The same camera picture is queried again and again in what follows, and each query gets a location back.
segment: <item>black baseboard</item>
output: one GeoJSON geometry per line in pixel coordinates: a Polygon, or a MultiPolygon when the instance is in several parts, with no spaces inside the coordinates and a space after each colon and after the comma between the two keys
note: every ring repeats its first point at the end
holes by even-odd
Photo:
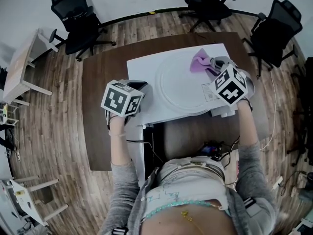
{"type": "MultiPolygon", "coordinates": [[[[154,14],[164,13],[164,12],[171,12],[171,11],[183,11],[183,10],[188,10],[188,7],[176,7],[176,8],[160,9],[160,10],[155,10],[155,11],[151,11],[151,12],[139,13],[139,14],[135,14],[135,15],[126,16],[126,17],[114,19],[114,20],[111,20],[111,21],[107,21],[105,23],[100,24],[100,27],[106,27],[108,25],[116,24],[116,23],[119,23],[121,21],[134,19],[134,18],[139,18],[139,17],[143,17],[143,16],[149,16],[149,15],[154,15],[154,14]]],[[[248,15],[248,16],[253,16],[253,17],[257,17],[258,16],[258,14],[251,13],[251,12],[246,12],[246,11],[241,11],[241,10],[231,10],[231,11],[232,11],[232,13],[243,14],[243,15],[248,15]]],[[[62,45],[62,43],[58,43],[56,45],[56,47],[58,48],[61,45],[62,45]]],[[[39,57],[35,58],[34,61],[38,60],[42,56],[47,55],[50,51],[52,51],[52,49],[49,49],[49,50],[45,51],[39,57]]]]}

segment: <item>woman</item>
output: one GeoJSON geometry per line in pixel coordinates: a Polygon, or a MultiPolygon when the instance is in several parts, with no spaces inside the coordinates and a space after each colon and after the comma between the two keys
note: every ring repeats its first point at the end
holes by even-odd
{"type": "Polygon", "coordinates": [[[208,157],[174,159],[156,169],[140,189],[129,156],[124,119],[110,123],[114,190],[99,234],[267,235],[275,225],[273,199],[260,165],[250,105],[238,103],[237,192],[224,186],[224,169],[208,157]]]}

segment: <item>gray jacket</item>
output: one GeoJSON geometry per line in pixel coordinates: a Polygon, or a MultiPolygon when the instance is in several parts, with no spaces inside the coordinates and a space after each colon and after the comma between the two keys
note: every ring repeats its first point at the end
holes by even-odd
{"type": "MultiPolygon", "coordinates": [[[[146,193],[152,188],[157,169],[140,189],[133,162],[112,165],[114,190],[108,216],[99,235],[125,227],[128,234],[139,235],[145,211],[146,193]]],[[[239,174],[236,191],[227,188],[229,212],[237,234],[268,235],[276,222],[276,209],[260,164],[260,145],[239,147],[239,174]]]]}

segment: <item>person's left arm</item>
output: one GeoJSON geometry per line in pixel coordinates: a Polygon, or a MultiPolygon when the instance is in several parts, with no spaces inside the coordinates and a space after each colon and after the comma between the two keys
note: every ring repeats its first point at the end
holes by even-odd
{"type": "Polygon", "coordinates": [[[113,193],[110,198],[110,210],[98,234],[111,234],[115,228],[122,228],[133,208],[139,193],[138,178],[128,147],[124,129],[124,118],[113,117],[110,123],[111,167],[113,174],[113,193]]]}

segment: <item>white box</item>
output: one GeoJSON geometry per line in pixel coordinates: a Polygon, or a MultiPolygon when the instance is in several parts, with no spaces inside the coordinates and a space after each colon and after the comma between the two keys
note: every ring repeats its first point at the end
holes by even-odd
{"type": "Polygon", "coordinates": [[[231,64],[209,87],[228,106],[233,106],[248,93],[246,75],[231,64]]]}
{"type": "Polygon", "coordinates": [[[144,93],[121,82],[112,80],[107,84],[101,107],[120,117],[136,114],[144,93]]]}

